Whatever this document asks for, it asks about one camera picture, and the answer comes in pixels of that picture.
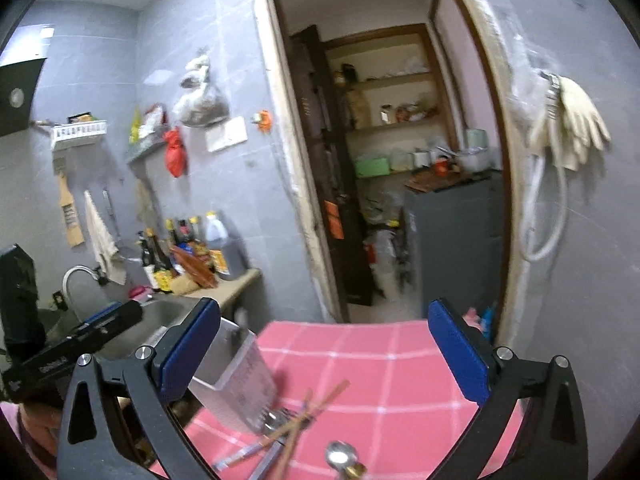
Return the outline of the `small gold spoon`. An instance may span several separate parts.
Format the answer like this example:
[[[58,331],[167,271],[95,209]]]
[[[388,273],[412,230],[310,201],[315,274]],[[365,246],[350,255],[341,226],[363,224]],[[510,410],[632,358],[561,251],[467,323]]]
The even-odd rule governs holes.
[[[367,467],[360,462],[356,448],[344,441],[331,441],[324,452],[326,463],[337,474],[337,480],[362,479]]]

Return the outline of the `beige counter top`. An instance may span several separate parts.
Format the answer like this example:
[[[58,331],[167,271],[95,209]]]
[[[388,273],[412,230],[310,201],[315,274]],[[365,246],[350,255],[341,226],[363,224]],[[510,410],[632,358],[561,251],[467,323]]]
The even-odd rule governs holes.
[[[254,284],[262,277],[259,269],[248,269],[236,280],[219,281],[215,288],[201,288],[189,292],[184,298],[201,299],[212,298],[216,301],[222,313],[228,311],[235,304],[251,284]]]

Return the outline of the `orange wall hook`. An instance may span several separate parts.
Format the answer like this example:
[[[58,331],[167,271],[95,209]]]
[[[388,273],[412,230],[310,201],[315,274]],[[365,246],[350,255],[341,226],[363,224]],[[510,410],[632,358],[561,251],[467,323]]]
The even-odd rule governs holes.
[[[252,116],[252,123],[262,133],[270,133],[272,129],[272,116],[269,110],[260,110]]]

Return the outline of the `wooden brush on wall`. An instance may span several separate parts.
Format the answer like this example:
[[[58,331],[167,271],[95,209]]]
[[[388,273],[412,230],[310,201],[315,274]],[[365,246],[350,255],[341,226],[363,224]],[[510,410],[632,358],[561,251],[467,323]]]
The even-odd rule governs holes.
[[[82,234],[74,196],[68,186],[66,162],[63,157],[55,157],[53,159],[53,170],[58,181],[58,192],[60,193],[58,206],[60,206],[62,212],[67,244],[70,247],[77,247],[84,244],[85,239],[84,234]]]

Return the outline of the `hanging beige towel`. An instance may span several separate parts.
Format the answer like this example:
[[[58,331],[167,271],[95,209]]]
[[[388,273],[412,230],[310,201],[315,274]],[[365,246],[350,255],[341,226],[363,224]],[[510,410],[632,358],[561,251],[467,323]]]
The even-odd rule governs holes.
[[[96,262],[109,281],[124,286],[127,281],[127,272],[122,255],[88,190],[84,192],[84,200],[87,230]]]

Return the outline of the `metal vegetable peeler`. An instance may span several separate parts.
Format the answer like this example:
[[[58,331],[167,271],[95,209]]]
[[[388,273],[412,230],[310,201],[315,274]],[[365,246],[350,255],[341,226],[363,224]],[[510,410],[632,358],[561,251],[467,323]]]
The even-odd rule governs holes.
[[[304,405],[299,413],[286,408],[271,413],[271,422],[266,425],[268,442],[260,444],[266,449],[266,454],[248,477],[250,480],[265,479],[270,474],[275,479],[285,477],[288,463],[308,422],[306,411],[308,408]]]

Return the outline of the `hanging bag of dried goods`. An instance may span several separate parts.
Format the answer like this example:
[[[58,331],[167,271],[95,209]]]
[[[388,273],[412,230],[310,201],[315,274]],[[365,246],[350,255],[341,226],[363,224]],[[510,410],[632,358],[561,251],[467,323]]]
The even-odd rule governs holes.
[[[180,87],[184,93],[172,109],[178,122],[190,128],[206,128],[228,118],[228,103],[216,85],[206,52],[186,63]]]

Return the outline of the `red plastic bag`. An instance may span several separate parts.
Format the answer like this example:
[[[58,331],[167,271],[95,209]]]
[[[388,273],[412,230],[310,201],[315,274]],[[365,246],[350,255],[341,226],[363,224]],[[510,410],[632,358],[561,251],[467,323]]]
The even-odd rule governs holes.
[[[165,167],[174,177],[180,178],[186,171],[186,149],[182,142],[182,136],[178,127],[168,130],[164,134]]]

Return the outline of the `cream rubber gloves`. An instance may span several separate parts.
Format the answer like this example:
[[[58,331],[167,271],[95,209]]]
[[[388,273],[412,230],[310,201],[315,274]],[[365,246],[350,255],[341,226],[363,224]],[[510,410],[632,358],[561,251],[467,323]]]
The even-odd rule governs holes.
[[[590,150],[603,152],[611,141],[605,122],[585,90],[573,79],[542,72],[549,87],[528,133],[529,151],[542,156],[550,148],[555,167],[577,171]]]

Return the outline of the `plain bamboo chopstick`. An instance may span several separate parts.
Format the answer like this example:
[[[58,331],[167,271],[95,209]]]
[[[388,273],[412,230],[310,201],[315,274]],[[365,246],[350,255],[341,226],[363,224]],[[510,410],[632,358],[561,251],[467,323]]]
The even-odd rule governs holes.
[[[321,401],[317,403],[311,403],[308,408],[305,408],[301,411],[297,416],[293,419],[290,419],[283,426],[279,427],[277,430],[274,430],[268,436],[263,437],[258,441],[258,445],[260,448],[266,448],[272,442],[277,441],[280,437],[287,436],[294,429],[300,429],[303,426],[303,423],[307,420],[311,420],[312,418],[319,415],[326,408],[328,408],[348,387],[350,386],[350,381],[347,379],[342,380],[339,384],[337,384]]]

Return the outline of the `large soy sauce jug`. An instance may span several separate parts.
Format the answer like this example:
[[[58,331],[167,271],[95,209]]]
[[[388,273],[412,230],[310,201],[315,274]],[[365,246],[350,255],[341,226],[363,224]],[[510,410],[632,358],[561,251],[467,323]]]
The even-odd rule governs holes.
[[[239,242],[227,230],[215,211],[205,215],[205,241],[218,275],[233,281],[246,272]]]

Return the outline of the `translucent plastic utensil case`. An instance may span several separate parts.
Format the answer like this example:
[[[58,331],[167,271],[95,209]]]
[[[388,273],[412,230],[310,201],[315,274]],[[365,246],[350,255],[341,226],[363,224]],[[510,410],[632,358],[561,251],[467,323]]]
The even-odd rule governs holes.
[[[189,390],[222,426],[260,434],[277,387],[256,335],[222,318]]]

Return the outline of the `dark sauce bottle yellow label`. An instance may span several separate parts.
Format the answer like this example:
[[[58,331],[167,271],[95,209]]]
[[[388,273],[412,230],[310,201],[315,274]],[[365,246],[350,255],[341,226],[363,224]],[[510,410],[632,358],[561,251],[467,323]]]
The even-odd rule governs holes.
[[[154,258],[154,280],[158,285],[158,289],[165,294],[171,294],[171,281],[174,277],[174,268],[170,259],[165,255],[163,249],[160,248],[160,241],[151,228],[145,229],[146,238],[149,241],[151,252]]]

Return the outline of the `dark grey cabinet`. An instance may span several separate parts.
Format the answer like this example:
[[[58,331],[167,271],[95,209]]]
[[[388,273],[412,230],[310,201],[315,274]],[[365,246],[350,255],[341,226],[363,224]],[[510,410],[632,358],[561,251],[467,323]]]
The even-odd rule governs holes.
[[[446,299],[459,314],[497,304],[503,253],[503,178],[488,172],[443,190],[407,190],[411,299],[420,315]]]

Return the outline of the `red cup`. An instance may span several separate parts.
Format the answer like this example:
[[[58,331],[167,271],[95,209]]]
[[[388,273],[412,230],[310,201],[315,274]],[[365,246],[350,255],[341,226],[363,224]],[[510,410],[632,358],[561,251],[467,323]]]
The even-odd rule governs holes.
[[[439,157],[433,164],[433,170],[436,176],[446,177],[450,171],[450,162],[447,157]]]

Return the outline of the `black range hood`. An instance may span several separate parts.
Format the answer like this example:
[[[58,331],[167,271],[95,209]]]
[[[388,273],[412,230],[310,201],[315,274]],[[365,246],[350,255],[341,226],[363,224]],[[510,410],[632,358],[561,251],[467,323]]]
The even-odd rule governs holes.
[[[28,128],[44,58],[8,64],[0,70],[0,136]]]

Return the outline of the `wall mounted metal rack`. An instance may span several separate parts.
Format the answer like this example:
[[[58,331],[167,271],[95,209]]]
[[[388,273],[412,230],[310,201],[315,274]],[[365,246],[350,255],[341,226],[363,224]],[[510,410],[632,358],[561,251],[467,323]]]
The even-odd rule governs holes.
[[[138,143],[128,146],[125,162],[130,165],[163,148],[166,142],[162,136],[146,136]]]

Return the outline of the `green box on shelf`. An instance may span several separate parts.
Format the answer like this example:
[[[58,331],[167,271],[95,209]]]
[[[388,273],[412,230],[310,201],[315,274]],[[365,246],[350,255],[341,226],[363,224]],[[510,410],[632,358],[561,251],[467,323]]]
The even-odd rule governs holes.
[[[358,179],[388,176],[390,174],[390,163],[388,158],[384,156],[357,159],[355,171]]]

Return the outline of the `steel sink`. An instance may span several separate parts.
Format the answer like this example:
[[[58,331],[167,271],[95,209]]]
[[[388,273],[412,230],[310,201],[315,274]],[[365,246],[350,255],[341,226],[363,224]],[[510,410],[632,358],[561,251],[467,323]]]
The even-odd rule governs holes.
[[[142,304],[142,320],[109,341],[98,356],[118,360],[130,356],[141,346],[155,347],[172,326],[179,325],[193,310],[198,300],[163,296]]]

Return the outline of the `purple handled bamboo chopstick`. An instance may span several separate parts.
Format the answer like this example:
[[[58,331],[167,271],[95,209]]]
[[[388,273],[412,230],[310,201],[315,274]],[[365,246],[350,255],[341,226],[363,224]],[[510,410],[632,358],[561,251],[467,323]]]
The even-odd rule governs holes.
[[[283,437],[288,437],[292,434],[295,424],[297,429],[302,428],[307,421],[306,418],[303,418],[304,411],[309,408],[313,396],[314,393],[312,390],[308,389],[299,413],[294,414],[286,408],[282,408],[282,410],[276,412],[268,412],[268,415],[272,415],[277,425],[272,429],[268,429],[267,433],[255,443],[244,446],[244,448],[241,448],[239,451],[217,460],[213,463],[213,470],[221,472],[253,457],[263,448],[269,448],[274,442],[278,442]]]

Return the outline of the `white wall basket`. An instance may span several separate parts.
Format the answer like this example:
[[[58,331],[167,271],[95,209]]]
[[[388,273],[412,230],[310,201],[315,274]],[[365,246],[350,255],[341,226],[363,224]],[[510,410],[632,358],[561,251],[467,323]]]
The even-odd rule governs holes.
[[[104,120],[57,125],[51,131],[51,151],[60,152],[69,148],[95,144],[100,142],[106,133],[107,122]]]

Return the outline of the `pink checked tablecloth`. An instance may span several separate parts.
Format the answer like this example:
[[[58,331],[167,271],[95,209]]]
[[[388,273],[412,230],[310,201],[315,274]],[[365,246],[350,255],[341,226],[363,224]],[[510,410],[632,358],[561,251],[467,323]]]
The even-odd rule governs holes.
[[[462,435],[477,407],[465,400],[423,321],[392,324],[272,322],[257,337],[292,411],[307,391],[323,399],[348,388],[299,437],[290,479],[333,479],[324,451],[351,444],[370,479],[425,479]]]

